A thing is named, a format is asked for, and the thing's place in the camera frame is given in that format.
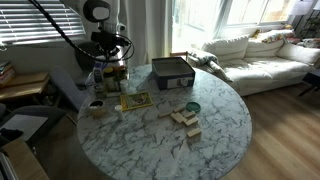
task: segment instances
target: marble tabletop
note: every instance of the marble tabletop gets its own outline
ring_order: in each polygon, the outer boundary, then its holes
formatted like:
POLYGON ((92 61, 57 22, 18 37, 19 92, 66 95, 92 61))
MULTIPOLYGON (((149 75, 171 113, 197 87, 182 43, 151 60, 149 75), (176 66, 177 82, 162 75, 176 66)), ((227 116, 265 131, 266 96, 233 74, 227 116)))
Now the marble tabletop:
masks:
POLYGON ((235 167, 251 140, 248 109, 222 80, 195 69, 193 87, 160 91, 151 65, 130 70, 129 92, 148 91, 153 106, 125 111, 118 120, 113 110, 119 97, 107 98, 107 113, 92 118, 88 97, 78 114, 78 137, 88 158, 114 179, 218 179, 235 167), (158 113, 187 102, 198 102, 199 122, 190 127, 158 113), (202 133, 188 138, 199 127, 202 133))

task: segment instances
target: table leg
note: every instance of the table leg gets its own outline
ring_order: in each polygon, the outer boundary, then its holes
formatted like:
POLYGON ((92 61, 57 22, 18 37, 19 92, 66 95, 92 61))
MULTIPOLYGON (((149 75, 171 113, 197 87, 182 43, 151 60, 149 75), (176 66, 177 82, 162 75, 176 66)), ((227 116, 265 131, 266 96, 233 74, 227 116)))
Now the table leg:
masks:
POLYGON ((302 91, 302 93, 299 94, 299 96, 303 96, 304 94, 306 94, 307 92, 311 91, 313 88, 315 88, 314 85, 312 85, 311 87, 307 88, 306 90, 302 91))

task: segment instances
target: jar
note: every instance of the jar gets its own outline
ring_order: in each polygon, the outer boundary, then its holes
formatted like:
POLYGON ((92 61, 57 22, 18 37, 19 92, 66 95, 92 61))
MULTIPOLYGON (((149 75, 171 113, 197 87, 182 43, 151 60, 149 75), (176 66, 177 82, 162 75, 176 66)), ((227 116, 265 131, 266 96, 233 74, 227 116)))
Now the jar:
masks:
POLYGON ((104 78, 103 84, 106 86, 107 90, 109 92, 116 91, 116 86, 114 83, 115 75, 114 75, 112 67, 108 67, 108 68, 104 69, 103 78, 104 78))

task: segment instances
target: yellow book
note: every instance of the yellow book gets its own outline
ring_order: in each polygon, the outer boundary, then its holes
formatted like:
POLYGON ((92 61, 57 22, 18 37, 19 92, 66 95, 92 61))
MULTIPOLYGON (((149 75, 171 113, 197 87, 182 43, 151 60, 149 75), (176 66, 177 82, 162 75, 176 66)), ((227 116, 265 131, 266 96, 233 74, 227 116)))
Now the yellow book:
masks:
POLYGON ((120 102, 123 111, 153 105, 152 99, 148 92, 121 95, 120 102))

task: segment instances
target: cable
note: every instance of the cable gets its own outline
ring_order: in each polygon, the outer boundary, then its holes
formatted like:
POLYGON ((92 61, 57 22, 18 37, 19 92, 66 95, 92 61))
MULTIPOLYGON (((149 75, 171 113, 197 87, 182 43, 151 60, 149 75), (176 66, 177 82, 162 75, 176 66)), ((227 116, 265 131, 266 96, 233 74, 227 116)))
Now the cable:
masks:
POLYGON ((125 38, 126 40, 128 40, 130 43, 129 43, 129 48, 127 49, 126 53, 119 59, 114 59, 114 60, 102 60, 102 59, 99 59, 87 52, 85 52, 84 50, 82 50, 79 46, 77 46, 76 44, 74 44, 70 38, 63 32, 63 30, 57 25, 57 23, 53 20, 53 18, 50 16, 50 14, 41 6, 41 4, 39 2, 37 2, 36 0, 29 0, 29 2, 31 4, 33 4, 44 16, 45 18, 51 23, 51 25, 56 29, 56 31, 61 35, 61 37, 71 46, 73 47, 74 49, 78 50, 80 53, 84 54, 85 56, 87 57, 90 57, 92 59, 94 59, 95 61, 98 61, 98 62, 118 62, 118 61, 121 61, 121 60, 128 60, 129 58, 131 58, 134 54, 134 45, 132 43, 132 41, 127 38, 126 36, 122 36, 122 35, 119 35, 119 34, 113 34, 113 35, 118 35, 120 37, 123 37, 125 38), (128 58, 124 58, 123 57, 128 53, 128 51, 130 50, 131 46, 133 47, 133 51, 132 51, 132 54, 130 55, 130 57, 128 58))

